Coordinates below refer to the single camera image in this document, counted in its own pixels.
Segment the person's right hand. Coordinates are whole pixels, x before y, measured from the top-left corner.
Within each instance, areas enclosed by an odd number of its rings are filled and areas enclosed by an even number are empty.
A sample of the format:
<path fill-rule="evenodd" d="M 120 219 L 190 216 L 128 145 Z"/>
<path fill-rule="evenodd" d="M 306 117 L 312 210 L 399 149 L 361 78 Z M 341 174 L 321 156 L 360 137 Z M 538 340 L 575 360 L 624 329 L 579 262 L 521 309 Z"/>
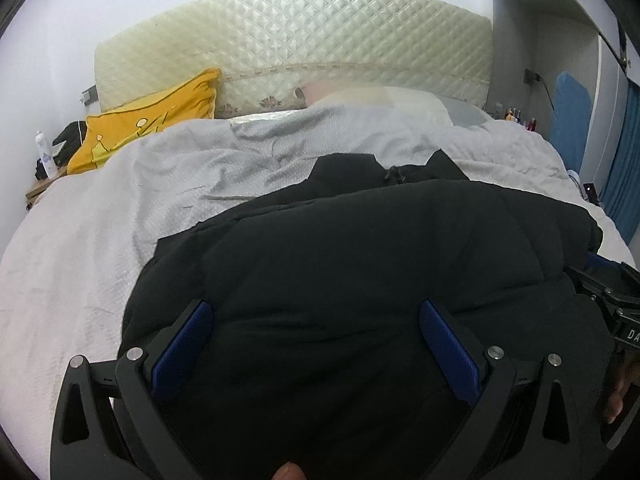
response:
<path fill-rule="evenodd" d="M 603 415 L 608 424 L 620 416 L 631 384 L 639 385 L 639 351 L 623 350 L 616 354 Z"/>

